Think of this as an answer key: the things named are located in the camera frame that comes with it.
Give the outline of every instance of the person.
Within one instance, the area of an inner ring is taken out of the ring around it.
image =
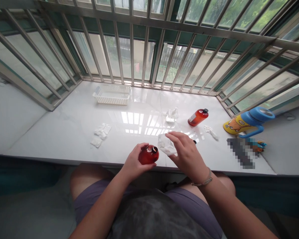
[[[79,165],[70,181],[77,222],[70,239],[205,239],[223,232],[227,238],[277,238],[235,196],[232,181],[210,171],[193,140],[180,132],[166,136],[177,150],[169,157],[188,178],[165,194],[131,186],[156,166],[138,161],[148,143],[136,145],[115,176],[99,165]]]

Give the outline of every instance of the white cloth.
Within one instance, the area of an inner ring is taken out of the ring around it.
[[[101,139],[104,140],[104,139],[106,139],[111,128],[112,128],[112,126],[110,124],[103,123],[95,129],[94,134],[98,135]]]
[[[102,144],[103,140],[99,136],[94,136],[90,144],[94,145],[95,147],[99,147]]]

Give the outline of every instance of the bracelet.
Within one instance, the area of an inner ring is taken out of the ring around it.
[[[209,176],[208,176],[208,178],[204,182],[202,182],[200,184],[196,184],[196,183],[192,182],[193,186],[197,186],[197,187],[203,186],[203,185],[209,184],[209,182],[213,180],[212,177],[211,177],[212,176],[212,171],[210,170],[210,168],[208,168],[208,169],[209,169]]]

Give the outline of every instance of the hand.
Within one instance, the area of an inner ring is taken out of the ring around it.
[[[140,152],[147,145],[148,143],[137,144],[135,148],[132,150],[132,152],[129,154],[129,156],[127,157],[125,164],[120,170],[120,173],[124,175],[124,178],[126,178],[129,181],[128,183],[137,179],[141,174],[151,170],[156,166],[156,163],[142,165],[139,162]]]
[[[204,182],[209,176],[209,169],[198,152],[194,141],[181,132],[172,131],[165,135],[174,143],[177,151],[177,156],[172,154],[169,158],[194,183]]]

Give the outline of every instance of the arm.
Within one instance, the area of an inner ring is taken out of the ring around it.
[[[136,145],[123,168],[76,227],[70,239],[104,239],[108,236],[127,186],[142,173],[156,166],[155,163],[142,165],[138,160],[142,148],[147,145],[148,143]]]
[[[209,169],[199,154],[195,143],[180,132],[169,132],[166,136],[174,143],[177,155],[171,160],[193,182],[199,184],[209,177]],[[217,221],[228,238],[277,239],[277,237],[212,173],[212,181],[200,186]]]

